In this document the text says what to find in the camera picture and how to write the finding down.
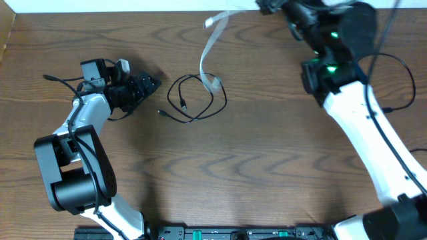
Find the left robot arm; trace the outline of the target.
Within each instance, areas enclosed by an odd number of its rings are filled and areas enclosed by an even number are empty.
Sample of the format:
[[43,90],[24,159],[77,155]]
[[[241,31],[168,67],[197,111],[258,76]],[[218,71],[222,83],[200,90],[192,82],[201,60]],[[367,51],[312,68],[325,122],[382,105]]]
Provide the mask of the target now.
[[152,95],[161,81],[130,73],[128,61],[92,59],[80,64],[72,89],[73,108],[53,134],[38,138],[34,150],[50,205],[81,215],[98,228],[76,228],[75,239],[158,239],[143,213],[117,193],[113,167],[99,139],[114,109],[126,117]]

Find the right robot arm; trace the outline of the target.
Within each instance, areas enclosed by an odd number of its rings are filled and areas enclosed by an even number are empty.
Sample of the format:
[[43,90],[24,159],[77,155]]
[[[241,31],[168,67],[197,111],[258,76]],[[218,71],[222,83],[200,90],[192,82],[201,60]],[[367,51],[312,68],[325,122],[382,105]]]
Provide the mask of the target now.
[[377,12],[361,1],[259,1],[269,15],[283,11],[292,35],[315,53],[301,64],[306,92],[344,131],[366,167],[382,208],[334,223],[334,239],[425,239],[426,170],[415,160],[378,105],[371,71],[384,38],[377,36]]

